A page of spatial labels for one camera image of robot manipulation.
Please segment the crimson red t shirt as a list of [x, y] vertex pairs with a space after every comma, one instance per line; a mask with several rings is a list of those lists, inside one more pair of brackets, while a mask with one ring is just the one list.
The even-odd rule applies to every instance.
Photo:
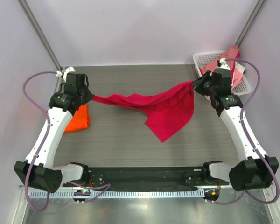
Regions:
[[187, 81], [154, 96], [113, 94], [94, 96], [92, 100], [143, 112], [147, 115], [145, 125], [161, 142], [165, 142], [180, 131], [194, 114], [194, 88], [191, 84]]

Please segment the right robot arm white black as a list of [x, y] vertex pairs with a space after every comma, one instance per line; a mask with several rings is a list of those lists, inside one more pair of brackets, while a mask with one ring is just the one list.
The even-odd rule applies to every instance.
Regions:
[[210, 98], [211, 106], [226, 125], [235, 144], [239, 163], [236, 166], [220, 161], [204, 163], [201, 179], [205, 184], [213, 184], [217, 179], [229, 182], [236, 191], [264, 189], [273, 182], [279, 162], [269, 157], [258, 143], [243, 111], [243, 103], [238, 95], [231, 92], [231, 72], [217, 68], [207, 71], [191, 84], [194, 90]]

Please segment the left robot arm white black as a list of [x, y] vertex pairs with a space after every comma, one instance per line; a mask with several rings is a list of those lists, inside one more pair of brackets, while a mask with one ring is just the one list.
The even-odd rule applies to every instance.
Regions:
[[60, 90], [54, 93], [45, 109], [46, 121], [32, 150], [24, 161], [17, 161], [14, 171], [26, 187], [49, 193], [56, 192], [65, 183], [75, 181], [79, 186], [89, 183], [86, 166], [71, 163], [53, 167], [61, 137], [75, 112], [90, 102], [94, 95], [89, 90], [88, 77], [75, 72], [56, 73], [63, 80]]

